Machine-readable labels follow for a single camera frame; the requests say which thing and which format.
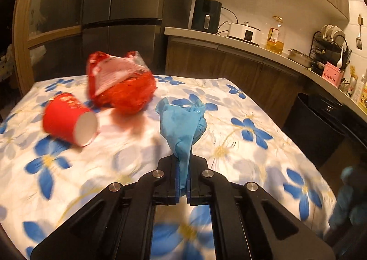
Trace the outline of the red white snack bag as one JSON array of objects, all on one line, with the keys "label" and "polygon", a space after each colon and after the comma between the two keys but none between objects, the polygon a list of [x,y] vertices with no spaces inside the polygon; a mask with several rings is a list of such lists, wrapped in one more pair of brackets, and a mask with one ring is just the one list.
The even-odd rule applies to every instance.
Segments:
[{"label": "red white snack bag", "polygon": [[88,95],[95,99],[109,88],[128,78],[151,73],[137,51],[130,51],[125,57],[112,56],[97,51],[89,55],[86,64]]}]

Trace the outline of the dark steel refrigerator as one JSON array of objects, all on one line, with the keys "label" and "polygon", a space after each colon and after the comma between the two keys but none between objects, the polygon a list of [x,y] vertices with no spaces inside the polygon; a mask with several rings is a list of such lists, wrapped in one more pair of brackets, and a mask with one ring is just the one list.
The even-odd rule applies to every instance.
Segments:
[{"label": "dark steel refrigerator", "polygon": [[192,0],[84,0],[83,55],[136,50],[153,73],[165,71],[165,28],[189,25]]}]

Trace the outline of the hanging spatula on wall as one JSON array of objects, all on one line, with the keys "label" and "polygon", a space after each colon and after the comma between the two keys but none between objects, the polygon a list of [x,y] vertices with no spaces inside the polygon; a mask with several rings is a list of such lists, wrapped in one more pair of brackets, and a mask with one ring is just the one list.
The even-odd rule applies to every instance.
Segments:
[{"label": "hanging spatula on wall", "polygon": [[361,31],[362,31],[363,23],[364,23],[363,17],[361,16],[361,14],[359,14],[358,15],[359,31],[358,31],[358,35],[356,37],[356,47],[359,50],[362,50],[362,48],[363,48],[363,42],[362,42],[362,38],[361,38]]}]

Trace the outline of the kitchen counter with cabinets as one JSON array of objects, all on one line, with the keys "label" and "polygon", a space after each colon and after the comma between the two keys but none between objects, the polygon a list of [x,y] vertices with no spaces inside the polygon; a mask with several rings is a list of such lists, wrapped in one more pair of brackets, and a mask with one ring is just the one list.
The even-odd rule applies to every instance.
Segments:
[{"label": "kitchen counter with cabinets", "polygon": [[295,97],[320,94],[342,107],[339,122],[366,140],[366,113],[310,69],[268,50],[229,37],[167,27],[165,73],[190,78],[226,78],[283,126]]}]

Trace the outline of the red plastic bag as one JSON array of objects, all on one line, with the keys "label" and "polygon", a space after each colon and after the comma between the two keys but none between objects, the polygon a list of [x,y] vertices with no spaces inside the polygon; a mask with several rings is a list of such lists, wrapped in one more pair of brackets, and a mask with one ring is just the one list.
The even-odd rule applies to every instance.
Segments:
[{"label": "red plastic bag", "polygon": [[116,108],[123,115],[133,115],[141,111],[153,98],[157,89],[151,72],[135,73],[132,77],[117,83],[96,95],[95,78],[88,76],[88,95],[98,108]]}]

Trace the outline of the red paper cup lying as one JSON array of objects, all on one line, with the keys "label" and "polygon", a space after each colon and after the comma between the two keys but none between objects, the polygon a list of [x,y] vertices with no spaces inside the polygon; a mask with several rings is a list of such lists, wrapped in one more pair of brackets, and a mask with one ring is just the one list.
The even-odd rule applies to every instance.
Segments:
[{"label": "red paper cup lying", "polygon": [[79,147],[90,144],[98,134],[98,118],[71,93],[51,98],[42,117],[44,131]]}]

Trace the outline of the steel bowl on counter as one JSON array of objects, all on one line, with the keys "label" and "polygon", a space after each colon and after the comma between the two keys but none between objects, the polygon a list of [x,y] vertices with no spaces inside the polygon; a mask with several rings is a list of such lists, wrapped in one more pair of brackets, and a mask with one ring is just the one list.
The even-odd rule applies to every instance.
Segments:
[{"label": "steel bowl on counter", "polygon": [[289,49],[288,58],[306,68],[310,68],[313,63],[312,59],[309,56],[295,49]]}]

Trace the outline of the blue nitrile glove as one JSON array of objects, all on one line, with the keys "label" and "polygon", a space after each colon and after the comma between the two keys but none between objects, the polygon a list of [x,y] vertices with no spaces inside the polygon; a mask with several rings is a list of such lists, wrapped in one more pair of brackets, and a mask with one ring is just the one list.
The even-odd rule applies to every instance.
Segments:
[{"label": "blue nitrile glove", "polygon": [[160,133],[178,159],[180,195],[187,193],[187,177],[192,146],[202,137],[207,123],[206,107],[201,100],[191,106],[177,106],[161,99],[156,106],[160,119]]}]

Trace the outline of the white rice cooker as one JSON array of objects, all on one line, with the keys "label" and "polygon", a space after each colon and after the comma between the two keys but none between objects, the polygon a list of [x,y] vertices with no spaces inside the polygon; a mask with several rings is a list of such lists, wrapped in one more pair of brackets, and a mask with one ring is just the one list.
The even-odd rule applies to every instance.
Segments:
[{"label": "white rice cooker", "polygon": [[233,22],[230,24],[227,36],[232,39],[237,39],[255,46],[259,46],[261,40],[261,30],[250,26],[248,22],[245,22],[244,24]]}]

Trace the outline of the blue glove pair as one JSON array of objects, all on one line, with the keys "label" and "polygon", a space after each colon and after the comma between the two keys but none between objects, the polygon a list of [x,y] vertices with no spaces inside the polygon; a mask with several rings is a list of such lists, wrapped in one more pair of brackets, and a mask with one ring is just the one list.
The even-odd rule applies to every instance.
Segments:
[{"label": "blue glove pair", "polygon": [[329,219],[331,229],[337,229],[347,218],[354,226],[366,223],[366,167],[356,165],[342,170],[340,188]]}]

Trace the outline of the polka dot cloth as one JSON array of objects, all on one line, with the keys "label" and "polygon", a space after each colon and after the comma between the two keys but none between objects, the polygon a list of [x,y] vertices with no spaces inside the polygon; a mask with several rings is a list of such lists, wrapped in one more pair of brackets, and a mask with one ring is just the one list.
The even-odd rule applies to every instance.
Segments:
[{"label": "polka dot cloth", "polygon": [[0,62],[0,81],[6,80],[12,73],[14,72],[15,62],[12,44],[8,46],[7,52],[4,56],[1,57]]}]

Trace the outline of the pink utensil basket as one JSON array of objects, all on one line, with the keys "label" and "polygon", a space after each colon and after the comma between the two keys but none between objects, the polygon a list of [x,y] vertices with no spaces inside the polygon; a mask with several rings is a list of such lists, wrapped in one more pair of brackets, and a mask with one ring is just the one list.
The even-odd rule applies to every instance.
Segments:
[{"label": "pink utensil basket", "polygon": [[322,78],[324,80],[334,85],[335,87],[338,87],[340,85],[340,82],[342,81],[343,76],[344,76],[343,70],[339,69],[338,67],[334,66],[329,62],[325,64],[322,73]]}]

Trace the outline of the black dish rack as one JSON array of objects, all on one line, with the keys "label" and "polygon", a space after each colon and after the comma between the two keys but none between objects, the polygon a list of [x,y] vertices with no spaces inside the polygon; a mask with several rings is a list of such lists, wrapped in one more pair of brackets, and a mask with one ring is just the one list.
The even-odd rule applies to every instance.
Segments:
[{"label": "black dish rack", "polygon": [[312,37],[309,52],[312,71],[321,76],[327,62],[340,70],[345,70],[349,65],[351,52],[345,33],[338,26],[324,25]]}]

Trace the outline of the black air fryer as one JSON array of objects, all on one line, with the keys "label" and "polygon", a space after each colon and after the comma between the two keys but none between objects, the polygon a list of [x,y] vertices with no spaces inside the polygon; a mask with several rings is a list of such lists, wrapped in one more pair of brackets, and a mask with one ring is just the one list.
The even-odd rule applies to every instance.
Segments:
[{"label": "black air fryer", "polygon": [[222,3],[215,0],[195,0],[191,29],[216,34]]}]

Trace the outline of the wooden glass door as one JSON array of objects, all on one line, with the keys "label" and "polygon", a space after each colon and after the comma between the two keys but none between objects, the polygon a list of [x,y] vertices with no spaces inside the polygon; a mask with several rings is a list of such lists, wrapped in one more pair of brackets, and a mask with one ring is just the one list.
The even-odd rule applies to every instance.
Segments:
[{"label": "wooden glass door", "polygon": [[16,0],[12,45],[22,95],[37,81],[84,73],[82,10],[83,0]]}]

